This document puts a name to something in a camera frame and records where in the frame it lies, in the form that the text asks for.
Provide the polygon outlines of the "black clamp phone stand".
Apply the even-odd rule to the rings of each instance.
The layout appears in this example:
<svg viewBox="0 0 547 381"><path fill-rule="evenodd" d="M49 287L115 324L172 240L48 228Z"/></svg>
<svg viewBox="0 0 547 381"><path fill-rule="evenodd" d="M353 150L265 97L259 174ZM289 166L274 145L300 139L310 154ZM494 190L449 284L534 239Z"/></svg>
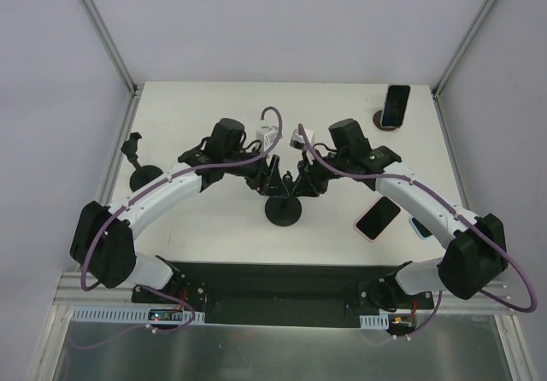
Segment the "black clamp phone stand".
<svg viewBox="0 0 547 381"><path fill-rule="evenodd" d="M282 181L287 192L282 196L271 196L266 200L265 215L272 224L287 227L299 221L303 207L299 199L292 193L294 178L290 171L285 172Z"/></svg>

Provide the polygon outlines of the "phone with pink case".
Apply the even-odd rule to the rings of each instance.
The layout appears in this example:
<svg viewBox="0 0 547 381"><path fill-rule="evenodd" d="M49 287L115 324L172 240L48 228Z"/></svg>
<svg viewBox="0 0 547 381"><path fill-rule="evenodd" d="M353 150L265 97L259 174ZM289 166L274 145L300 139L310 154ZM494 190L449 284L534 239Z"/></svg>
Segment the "phone with pink case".
<svg viewBox="0 0 547 381"><path fill-rule="evenodd" d="M401 208L382 196L356 223L356 231L369 241L375 241L401 213Z"/></svg>

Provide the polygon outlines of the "phone with clear case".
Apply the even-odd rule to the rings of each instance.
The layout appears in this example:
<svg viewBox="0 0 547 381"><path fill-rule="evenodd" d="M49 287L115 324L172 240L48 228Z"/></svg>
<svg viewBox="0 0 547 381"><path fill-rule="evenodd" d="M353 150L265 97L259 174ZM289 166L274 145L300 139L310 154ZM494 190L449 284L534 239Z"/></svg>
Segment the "phone with clear case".
<svg viewBox="0 0 547 381"><path fill-rule="evenodd" d="M399 128L403 125L411 87L389 85L385 94L384 107L380 116L383 127Z"/></svg>

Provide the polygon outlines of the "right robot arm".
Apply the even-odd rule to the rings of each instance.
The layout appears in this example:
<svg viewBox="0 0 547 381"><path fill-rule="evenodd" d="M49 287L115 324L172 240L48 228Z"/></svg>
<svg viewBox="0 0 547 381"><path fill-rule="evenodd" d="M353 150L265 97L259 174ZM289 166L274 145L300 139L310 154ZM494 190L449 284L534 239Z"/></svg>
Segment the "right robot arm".
<svg viewBox="0 0 547 381"><path fill-rule="evenodd" d="M356 120L336 122L329 132L334 150L320 155L303 126L294 131L291 145L303 152L299 180L316 195L334 179L363 183L417 219L444 249L440 258L399 265L370 289L372 301L382 308L404 308L419 293L444 290L468 300L507 270L504 228L497 216L478 216L442 198L400 155L384 145L372 147Z"/></svg>

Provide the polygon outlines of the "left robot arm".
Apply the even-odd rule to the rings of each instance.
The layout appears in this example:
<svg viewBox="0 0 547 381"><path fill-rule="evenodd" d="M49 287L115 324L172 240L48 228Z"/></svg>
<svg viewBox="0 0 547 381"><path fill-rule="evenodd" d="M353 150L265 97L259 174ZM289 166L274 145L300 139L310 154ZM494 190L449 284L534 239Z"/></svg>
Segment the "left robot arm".
<svg viewBox="0 0 547 381"><path fill-rule="evenodd" d="M160 302L174 302L180 282L174 268L160 256L139 253L138 236L171 208L220 181L225 174L242 177L253 190L264 186L263 173L282 137L283 124L261 124L257 148L245 144L244 125L220 119L211 134L184 152L165 172L117 202L86 204L79 216L70 248L80 265L80 286L95 289L89 276L108 289L127 283L150 287Z"/></svg>

